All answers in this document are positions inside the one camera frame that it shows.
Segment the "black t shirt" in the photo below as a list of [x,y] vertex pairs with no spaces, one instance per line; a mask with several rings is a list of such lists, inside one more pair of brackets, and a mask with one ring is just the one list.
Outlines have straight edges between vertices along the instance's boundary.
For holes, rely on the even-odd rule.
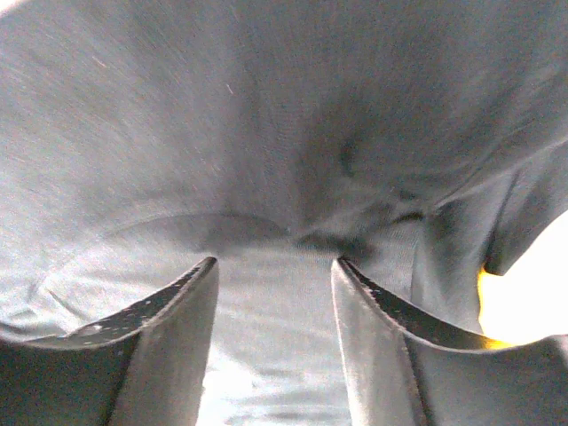
[[331,268],[453,326],[567,210],[564,1],[23,1],[1,342],[218,264],[194,425],[356,425]]

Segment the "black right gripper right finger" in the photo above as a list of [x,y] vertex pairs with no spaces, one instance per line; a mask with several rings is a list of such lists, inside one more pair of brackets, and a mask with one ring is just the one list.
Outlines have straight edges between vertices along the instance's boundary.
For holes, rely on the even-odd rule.
[[564,425],[567,339],[509,346],[438,319],[362,275],[331,268],[356,425]]

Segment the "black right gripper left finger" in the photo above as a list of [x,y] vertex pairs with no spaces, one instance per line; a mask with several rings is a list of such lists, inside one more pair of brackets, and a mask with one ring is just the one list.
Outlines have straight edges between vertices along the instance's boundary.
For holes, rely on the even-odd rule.
[[194,425],[217,307],[213,257],[65,336],[1,342],[3,425]]

